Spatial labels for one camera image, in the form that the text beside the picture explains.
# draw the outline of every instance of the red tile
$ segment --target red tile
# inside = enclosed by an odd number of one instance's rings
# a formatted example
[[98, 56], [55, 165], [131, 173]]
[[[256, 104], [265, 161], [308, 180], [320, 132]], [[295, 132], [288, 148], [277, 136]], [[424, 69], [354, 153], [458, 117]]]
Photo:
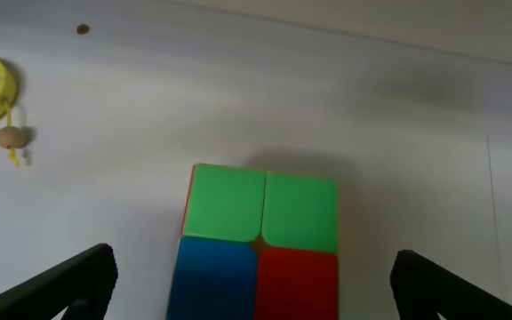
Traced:
[[338, 262], [332, 253], [273, 248], [260, 256], [256, 320], [337, 320]]

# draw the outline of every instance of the brown spot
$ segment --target brown spot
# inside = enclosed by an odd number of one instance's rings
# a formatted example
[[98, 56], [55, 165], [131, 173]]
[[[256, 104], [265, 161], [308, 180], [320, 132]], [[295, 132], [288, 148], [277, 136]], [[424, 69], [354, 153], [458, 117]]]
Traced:
[[90, 27], [87, 24], [81, 24], [76, 28], [76, 32], [78, 35], [85, 35], [90, 31]]

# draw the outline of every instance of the green square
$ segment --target green square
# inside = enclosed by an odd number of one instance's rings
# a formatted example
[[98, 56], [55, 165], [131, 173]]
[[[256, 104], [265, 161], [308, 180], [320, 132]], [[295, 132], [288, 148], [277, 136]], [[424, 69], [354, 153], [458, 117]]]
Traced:
[[337, 252], [337, 182], [268, 173], [262, 236], [268, 244]]
[[250, 242], [260, 233], [266, 173], [197, 164], [184, 236]]

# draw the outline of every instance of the blue square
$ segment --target blue square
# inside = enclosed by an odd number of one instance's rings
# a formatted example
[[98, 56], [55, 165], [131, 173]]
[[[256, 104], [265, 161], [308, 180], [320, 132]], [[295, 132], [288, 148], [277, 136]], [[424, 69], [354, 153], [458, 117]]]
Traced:
[[256, 253], [247, 244], [183, 237], [167, 320], [252, 320]]

